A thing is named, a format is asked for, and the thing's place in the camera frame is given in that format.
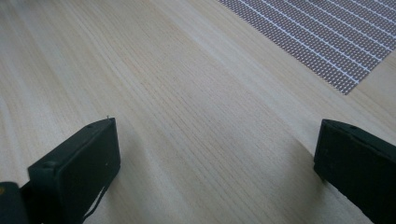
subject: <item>dotted mat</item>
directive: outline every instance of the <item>dotted mat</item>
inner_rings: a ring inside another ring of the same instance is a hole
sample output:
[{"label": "dotted mat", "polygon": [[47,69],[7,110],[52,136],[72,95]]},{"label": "dotted mat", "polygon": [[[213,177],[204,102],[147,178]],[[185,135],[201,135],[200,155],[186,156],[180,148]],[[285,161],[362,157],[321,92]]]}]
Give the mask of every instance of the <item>dotted mat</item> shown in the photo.
[{"label": "dotted mat", "polygon": [[348,94],[396,47],[396,0],[219,0]]}]

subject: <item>gray placemat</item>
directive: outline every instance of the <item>gray placemat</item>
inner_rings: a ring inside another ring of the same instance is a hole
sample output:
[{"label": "gray placemat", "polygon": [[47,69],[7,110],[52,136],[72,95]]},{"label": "gray placemat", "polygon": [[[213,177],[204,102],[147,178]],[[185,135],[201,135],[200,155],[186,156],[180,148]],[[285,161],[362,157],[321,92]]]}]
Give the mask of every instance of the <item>gray placemat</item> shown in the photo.
[{"label": "gray placemat", "polygon": [[348,94],[396,47],[395,0],[219,0]]}]

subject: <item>dark green object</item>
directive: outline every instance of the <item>dark green object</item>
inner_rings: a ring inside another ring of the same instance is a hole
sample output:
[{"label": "dark green object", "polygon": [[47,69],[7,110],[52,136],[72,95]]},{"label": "dark green object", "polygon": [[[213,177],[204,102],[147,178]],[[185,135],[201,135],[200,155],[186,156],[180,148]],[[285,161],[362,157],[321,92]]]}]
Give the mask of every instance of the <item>dark green object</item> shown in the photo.
[{"label": "dark green object", "polygon": [[[119,169],[115,119],[87,125],[28,168],[30,182],[21,188],[28,223],[82,223]],[[0,223],[13,222],[0,219]]]},{"label": "dark green object", "polygon": [[396,147],[355,126],[324,119],[315,171],[374,223],[396,223]]},{"label": "dark green object", "polygon": [[0,183],[0,223],[28,223],[20,188],[15,183]]}]

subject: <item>light wood surface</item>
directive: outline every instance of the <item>light wood surface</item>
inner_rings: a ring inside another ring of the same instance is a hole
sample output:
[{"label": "light wood surface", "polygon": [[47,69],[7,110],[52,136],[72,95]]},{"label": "light wood surface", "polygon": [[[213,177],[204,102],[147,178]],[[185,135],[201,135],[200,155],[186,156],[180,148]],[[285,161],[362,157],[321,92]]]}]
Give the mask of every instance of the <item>light wood surface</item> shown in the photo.
[{"label": "light wood surface", "polygon": [[371,223],[313,154],[322,119],[396,144],[395,75],[342,95],[215,0],[2,0],[0,181],[109,115],[121,170],[86,223]]}]

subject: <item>wood grain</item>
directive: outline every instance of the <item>wood grain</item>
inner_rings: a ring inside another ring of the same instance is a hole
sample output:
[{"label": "wood grain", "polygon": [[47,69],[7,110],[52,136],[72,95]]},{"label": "wood grain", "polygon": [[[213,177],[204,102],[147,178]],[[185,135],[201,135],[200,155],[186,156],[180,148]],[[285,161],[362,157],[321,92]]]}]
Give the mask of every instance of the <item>wood grain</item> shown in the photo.
[{"label": "wood grain", "polygon": [[109,115],[121,170],[86,223],[370,223],[313,153],[325,118],[396,144],[395,72],[344,96],[215,0],[4,0],[0,180]]}]

